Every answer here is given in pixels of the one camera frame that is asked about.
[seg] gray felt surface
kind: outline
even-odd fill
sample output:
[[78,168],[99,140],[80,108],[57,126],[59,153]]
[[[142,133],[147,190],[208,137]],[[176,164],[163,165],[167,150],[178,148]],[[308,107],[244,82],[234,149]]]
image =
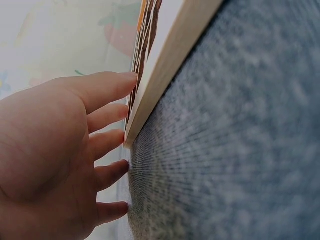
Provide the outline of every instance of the gray felt surface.
[[122,153],[119,240],[319,240],[320,1],[226,1]]

